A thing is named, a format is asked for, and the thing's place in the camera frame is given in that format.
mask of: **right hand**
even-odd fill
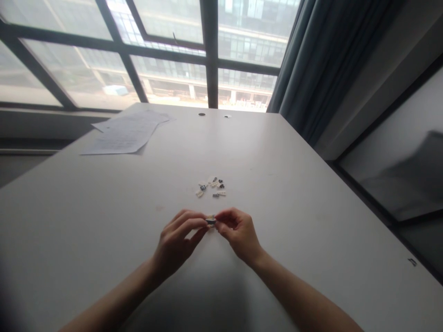
[[[247,265],[253,265],[264,253],[258,242],[252,218],[234,207],[220,211],[216,229],[228,240],[235,254]]]

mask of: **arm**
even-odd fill
[[[117,330],[138,305],[191,256],[208,230],[205,215],[181,210],[163,229],[156,252],[60,332]],[[190,239],[186,235],[200,228]]]
[[[302,331],[362,331],[343,310],[274,260],[258,242],[250,215],[227,209],[216,215],[216,229],[249,265]]]

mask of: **small object in hands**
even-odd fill
[[[209,216],[206,217],[206,222],[208,223],[208,225],[209,225],[211,228],[215,226],[216,221],[217,221],[217,220],[216,220],[216,215],[215,215],[215,214],[213,214],[213,215],[209,215]]]

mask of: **forearm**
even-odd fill
[[[117,330],[160,283],[146,261],[60,332]]]
[[[362,331],[343,310],[266,252],[250,266],[301,331]]]

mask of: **left hand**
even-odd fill
[[[209,229],[205,218],[201,212],[183,209],[165,226],[151,261],[158,281],[169,278],[191,256]],[[185,238],[197,228],[192,238]]]

